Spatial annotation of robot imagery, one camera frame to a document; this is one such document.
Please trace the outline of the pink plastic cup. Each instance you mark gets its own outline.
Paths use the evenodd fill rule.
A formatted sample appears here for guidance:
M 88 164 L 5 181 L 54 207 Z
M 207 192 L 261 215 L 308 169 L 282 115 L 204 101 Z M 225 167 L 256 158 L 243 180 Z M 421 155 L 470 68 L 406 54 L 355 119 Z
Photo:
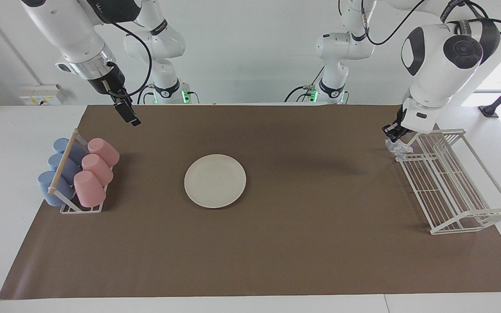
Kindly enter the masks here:
M 73 183 L 80 204 L 86 208 L 99 206 L 106 199 L 106 192 L 93 172 L 83 170 L 74 176 Z
M 88 154 L 81 162 L 82 169 L 92 172 L 102 186 L 107 186 L 114 177 L 113 171 L 108 164 L 97 154 Z
M 119 151 L 101 137 L 91 139 L 87 148 L 91 154 L 99 155 L 110 168 L 117 165 L 120 160 Z

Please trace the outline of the cup holder rack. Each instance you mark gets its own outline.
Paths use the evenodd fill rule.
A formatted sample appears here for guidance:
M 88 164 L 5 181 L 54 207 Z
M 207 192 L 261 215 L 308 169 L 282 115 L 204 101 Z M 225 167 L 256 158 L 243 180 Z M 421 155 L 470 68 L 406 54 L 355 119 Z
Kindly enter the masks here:
M 70 138 L 68 139 L 68 143 L 66 145 L 66 148 L 64 149 L 63 156 L 60 159 L 60 162 L 58 163 L 58 167 L 55 171 L 55 174 L 52 178 L 52 181 L 50 185 L 47 188 L 47 195 L 49 196 L 56 196 L 59 200 L 63 202 L 63 204 L 59 207 L 60 213 L 61 214 L 91 214 L 91 213 L 100 213 L 103 211 L 104 203 L 99 204 L 98 206 L 94 206 L 91 208 L 84 207 L 84 206 L 78 206 L 76 202 L 73 201 L 73 199 L 76 196 L 76 192 L 73 192 L 73 196 L 71 199 L 68 199 L 59 189 L 58 189 L 58 183 L 60 180 L 63 178 L 62 173 L 64 170 L 64 167 L 67 164 L 67 158 L 71 153 L 72 147 L 74 145 L 80 146 L 83 150 L 88 151 L 88 144 L 87 141 L 81 136 L 79 133 L 78 128 L 76 127 L 74 131 L 72 131 L 72 134 Z

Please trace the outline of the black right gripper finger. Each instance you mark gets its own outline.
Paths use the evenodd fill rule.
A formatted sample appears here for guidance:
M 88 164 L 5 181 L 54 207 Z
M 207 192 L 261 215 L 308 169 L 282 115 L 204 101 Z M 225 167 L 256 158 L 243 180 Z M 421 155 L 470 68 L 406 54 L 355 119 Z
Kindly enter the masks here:
M 127 92 L 113 92 L 114 107 L 126 123 L 136 126 L 136 113 Z
M 127 96 L 125 89 L 120 89 L 119 94 L 124 96 L 119 101 L 119 114 L 126 123 L 131 123 L 131 125 L 137 127 L 141 124 L 141 121 L 133 109 L 133 99 Z

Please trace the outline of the blue plastic cup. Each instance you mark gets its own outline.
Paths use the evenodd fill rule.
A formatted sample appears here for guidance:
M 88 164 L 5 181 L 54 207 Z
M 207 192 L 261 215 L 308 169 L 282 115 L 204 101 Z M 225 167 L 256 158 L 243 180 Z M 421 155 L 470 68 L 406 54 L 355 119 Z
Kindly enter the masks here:
M 61 137 L 54 141 L 53 149 L 56 153 L 63 154 L 68 145 L 68 139 L 65 137 Z M 68 158 L 70 158 L 75 164 L 78 166 L 82 165 L 82 159 L 88 155 L 89 153 L 78 143 L 73 143 L 72 148 L 68 154 Z
M 46 200 L 48 205 L 53 207 L 64 205 L 64 202 L 55 194 L 48 194 L 48 188 L 50 187 L 55 174 L 55 171 L 48 170 L 41 173 L 37 179 L 38 186 L 43 194 L 44 200 Z M 63 177 L 60 177 L 58 180 L 57 190 L 60 191 L 68 200 L 72 200 L 75 195 L 74 190 Z
M 62 153 L 57 153 L 52 155 L 48 159 L 48 166 L 50 170 L 57 171 L 61 160 L 63 159 Z M 61 177 L 68 183 L 68 185 L 74 185 L 74 178 L 77 173 L 81 172 L 81 168 L 68 156 L 64 158 L 64 166 L 61 172 Z

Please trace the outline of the white wall socket box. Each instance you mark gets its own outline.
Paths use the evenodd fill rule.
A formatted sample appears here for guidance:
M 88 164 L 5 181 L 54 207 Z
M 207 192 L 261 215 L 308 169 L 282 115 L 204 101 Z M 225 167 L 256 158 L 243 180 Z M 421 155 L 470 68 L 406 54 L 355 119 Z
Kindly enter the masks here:
M 64 94 L 58 84 L 22 85 L 19 99 L 28 106 L 59 106 L 64 104 Z

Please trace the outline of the brown table mat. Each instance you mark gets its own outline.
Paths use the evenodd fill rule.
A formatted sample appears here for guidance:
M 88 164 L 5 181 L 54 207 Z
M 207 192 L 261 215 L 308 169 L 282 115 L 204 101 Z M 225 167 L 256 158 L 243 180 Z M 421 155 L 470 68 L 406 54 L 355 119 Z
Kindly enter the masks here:
M 501 235 L 431 235 L 381 127 L 394 106 L 89 106 L 78 126 L 121 155 L 103 211 L 43 203 L 0 299 L 501 292 Z M 184 176 L 238 160 L 235 203 Z

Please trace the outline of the cream round plate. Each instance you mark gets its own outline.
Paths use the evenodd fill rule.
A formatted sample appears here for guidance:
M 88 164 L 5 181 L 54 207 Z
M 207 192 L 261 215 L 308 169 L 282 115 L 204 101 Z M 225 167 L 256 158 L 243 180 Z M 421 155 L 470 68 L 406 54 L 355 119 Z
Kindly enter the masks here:
M 235 203 L 245 191 L 247 175 L 238 160 L 224 154 L 197 159 L 187 169 L 184 188 L 195 204 L 220 209 Z

